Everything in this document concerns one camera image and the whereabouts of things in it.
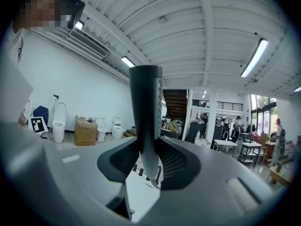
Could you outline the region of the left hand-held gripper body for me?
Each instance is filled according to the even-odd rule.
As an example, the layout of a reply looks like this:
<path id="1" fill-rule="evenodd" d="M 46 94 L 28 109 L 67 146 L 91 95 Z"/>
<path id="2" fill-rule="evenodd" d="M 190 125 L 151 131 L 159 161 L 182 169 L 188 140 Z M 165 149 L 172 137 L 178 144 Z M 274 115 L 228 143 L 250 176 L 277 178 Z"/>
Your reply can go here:
<path id="1" fill-rule="evenodd" d="M 43 117 L 30 117 L 28 119 L 27 128 L 36 134 L 43 134 L 48 132 L 48 128 L 45 124 Z"/>

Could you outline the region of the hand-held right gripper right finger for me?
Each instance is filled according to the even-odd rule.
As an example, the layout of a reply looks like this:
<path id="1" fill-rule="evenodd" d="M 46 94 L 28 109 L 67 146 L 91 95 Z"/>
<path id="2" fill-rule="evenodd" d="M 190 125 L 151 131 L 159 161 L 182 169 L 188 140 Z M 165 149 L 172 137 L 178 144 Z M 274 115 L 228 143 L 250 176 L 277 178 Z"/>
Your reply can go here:
<path id="1" fill-rule="evenodd" d="M 173 138 L 156 141 L 160 186 L 137 185 L 140 226 L 257 225 L 273 207 L 271 188 L 232 157 Z"/>

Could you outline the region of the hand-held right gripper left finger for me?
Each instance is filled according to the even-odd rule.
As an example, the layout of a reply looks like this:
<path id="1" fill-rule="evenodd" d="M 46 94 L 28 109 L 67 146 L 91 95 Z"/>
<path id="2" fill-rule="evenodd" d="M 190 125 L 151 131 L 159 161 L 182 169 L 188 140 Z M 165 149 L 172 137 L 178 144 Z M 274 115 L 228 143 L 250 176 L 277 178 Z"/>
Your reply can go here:
<path id="1" fill-rule="evenodd" d="M 34 226 L 131 225 L 125 180 L 138 157 L 136 138 L 97 157 L 97 171 L 120 186 L 100 203 L 71 175 L 50 140 L 17 123 L 0 124 L 1 168 L 20 213 L 32 215 Z"/>

